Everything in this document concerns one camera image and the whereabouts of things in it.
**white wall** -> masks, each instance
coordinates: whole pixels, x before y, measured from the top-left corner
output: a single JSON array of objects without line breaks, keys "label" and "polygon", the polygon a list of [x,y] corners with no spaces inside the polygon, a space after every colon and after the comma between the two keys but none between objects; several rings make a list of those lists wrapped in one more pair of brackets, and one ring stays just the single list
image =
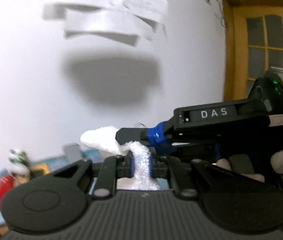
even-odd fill
[{"label": "white wall", "polygon": [[86,130],[151,127],[176,107],[222,100],[224,28],[218,6],[168,0],[163,30],[134,48],[87,35],[65,40],[41,19],[42,0],[0,0],[0,169],[8,149],[61,154]]}]

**blue band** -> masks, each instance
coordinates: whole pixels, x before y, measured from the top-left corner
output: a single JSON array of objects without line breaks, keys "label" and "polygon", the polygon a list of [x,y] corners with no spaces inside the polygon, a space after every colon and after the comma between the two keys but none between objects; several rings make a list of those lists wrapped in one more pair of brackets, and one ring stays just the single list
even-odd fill
[{"label": "blue band", "polygon": [[147,136],[151,147],[158,147],[160,145],[167,144],[166,138],[163,134],[164,122],[159,123],[154,128],[148,128]]}]

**black device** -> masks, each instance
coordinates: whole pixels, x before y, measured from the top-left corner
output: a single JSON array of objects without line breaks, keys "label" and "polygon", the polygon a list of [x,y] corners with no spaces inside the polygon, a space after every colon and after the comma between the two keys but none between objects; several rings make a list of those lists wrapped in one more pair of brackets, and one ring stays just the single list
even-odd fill
[{"label": "black device", "polygon": [[123,128],[116,139],[149,147],[218,142],[223,157],[247,153],[266,183],[203,160],[152,154],[151,176],[167,179],[171,190],[116,190],[117,179],[133,176],[131,154],[81,160],[4,196],[10,231],[3,239],[283,239],[283,190],[269,163],[283,149],[278,76],[257,79],[248,99],[179,108],[156,128]]}]

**cable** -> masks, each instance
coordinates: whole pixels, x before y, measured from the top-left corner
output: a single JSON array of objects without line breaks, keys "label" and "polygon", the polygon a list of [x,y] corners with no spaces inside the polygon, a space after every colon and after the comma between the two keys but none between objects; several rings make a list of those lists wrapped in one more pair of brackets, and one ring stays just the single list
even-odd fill
[{"label": "cable", "polygon": [[225,27],[224,12],[222,10],[221,4],[219,3],[218,0],[215,0],[215,1],[217,1],[217,3],[218,3],[220,14],[221,14],[220,24],[221,24],[221,26]]}]

